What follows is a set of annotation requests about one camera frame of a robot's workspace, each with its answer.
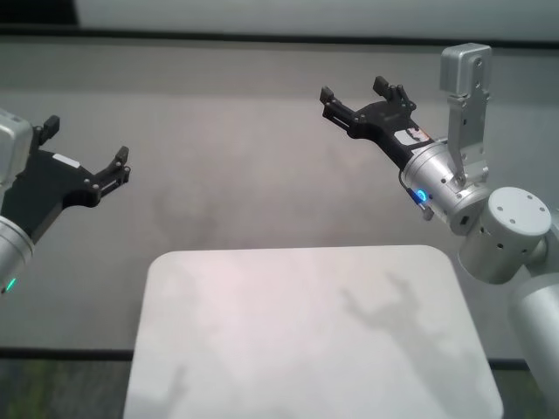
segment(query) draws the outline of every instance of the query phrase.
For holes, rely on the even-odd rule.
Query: white wall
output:
[[[130,147],[130,183],[96,209],[66,211],[1,301],[0,346],[134,345],[149,264],[167,251],[429,244],[459,239],[426,223],[392,163],[322,119],[330,85],[363,106],[377,74],[402,83],[415,120],[447,125],[440,48],[29,39],[0,41],[0,107],[62,130],[48,148],[104,167]],[[559,207],[559,54],[497,51],[488,111],[493,186]],[[459,271],[490,356],[518,356],[505,321],[511,285]]]
[[[86,28],[559,40],[555,0],[77,0]]]

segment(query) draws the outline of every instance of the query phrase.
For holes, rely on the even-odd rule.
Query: black baseboard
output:
[[[0,360],[47,361],[125,361],[134,358],[133,350],[126,349],[36,349],[26,347],[0,348]],[[496,371],[529,371],[524,360],[488,359],[489,367]]]
[[[329,37],[313,35],[266,35],[230,33],[189,33],[161,31],[104,31],[73,26],[1,25],[0,36],[51,36],[73,38],[167,39],[195,41],[260,42],[282,44],[331,45],[411,45],[450,46],[467,42],[491,45],[493,48],[559,50],[559,41],[523,41],[503,39],[391,38],[391,37]]]
[[[134,358],[134,351],[126,349],[36,349],[28,347],[0,348],[0,360],[45,361],[125,361]]]

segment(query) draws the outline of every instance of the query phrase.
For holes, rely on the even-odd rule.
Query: white table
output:
[[[499,418],[447,257],[183,251],[148,274],[126,419]]]

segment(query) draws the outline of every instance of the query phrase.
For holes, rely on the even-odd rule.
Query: green led light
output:
[[[16,281],[17,281],[17,279],[15,279],[15,278],[10,281],[8,286],[6,286],[6,292],[9,291],[11,289],[11,287],[16,284]]]

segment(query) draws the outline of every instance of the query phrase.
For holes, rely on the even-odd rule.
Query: metal bracket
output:
[[[490,75],[490,46],[464,44],[443,51],[440,88],[448,93],[450,105],[448,149],[461,185],[483,182],[489,174],[483,133]]]

